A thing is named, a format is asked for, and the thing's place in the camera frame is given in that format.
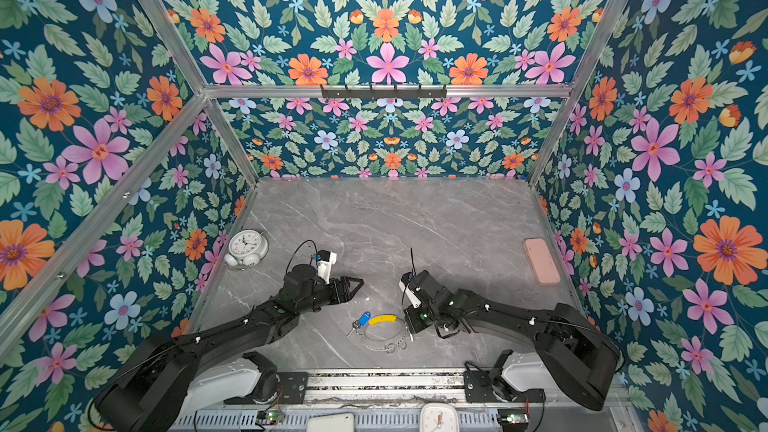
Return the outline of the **large grey perforated keyring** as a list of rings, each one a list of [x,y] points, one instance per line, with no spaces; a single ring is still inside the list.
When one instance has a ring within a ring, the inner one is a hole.
[[[357,337],[370,351],[393,354],[407,348],[411,332],[403,318],[380,314],[363,320],[357,329]]]

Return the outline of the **key with blue tag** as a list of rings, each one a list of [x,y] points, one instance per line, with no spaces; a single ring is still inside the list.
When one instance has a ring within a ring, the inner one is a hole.
[[[347,336],[351,336],[353,333],[359,333],[363,327],[365,327],[372,318],[371,312],[366,311],[362,313],[351,325]]]

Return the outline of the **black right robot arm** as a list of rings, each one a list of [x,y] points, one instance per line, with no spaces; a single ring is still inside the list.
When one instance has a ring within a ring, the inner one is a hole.
[[[453,292],[426,270],[404,274],[399,286],[412,333],[433,328],[442,339],[466,332],[514,342],[533,350],[568,398],[592,411],[603,408],[623,353],[574,307],[521,308],[466,289]]]

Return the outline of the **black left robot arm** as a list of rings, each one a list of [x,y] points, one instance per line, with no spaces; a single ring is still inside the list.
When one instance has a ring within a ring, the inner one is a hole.
[[[276,294],[240,318],[175,338],[145,339],[93,406],[110,431],[167,431],[182,413],[195,379],[280,340],[302,314],[351,301],[364,283],[348,276],[324,279],[312,265],[298,264],[285,274]]]

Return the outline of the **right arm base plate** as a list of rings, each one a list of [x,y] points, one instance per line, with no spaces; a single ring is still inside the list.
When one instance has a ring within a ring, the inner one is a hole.
[[[543,403],[546,395],[542,389],[519,391],[500,378],[491,379],[482,370],[465,369],[463,372],[464,394],[468,403]]]

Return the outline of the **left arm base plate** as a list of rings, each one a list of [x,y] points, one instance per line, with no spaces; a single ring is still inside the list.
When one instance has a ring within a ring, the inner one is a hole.
[[[308,390],[306,372],[269,373],[260,379],[255,389],[244,397],[230,398],[226,405],[297,405],[304,402]]]

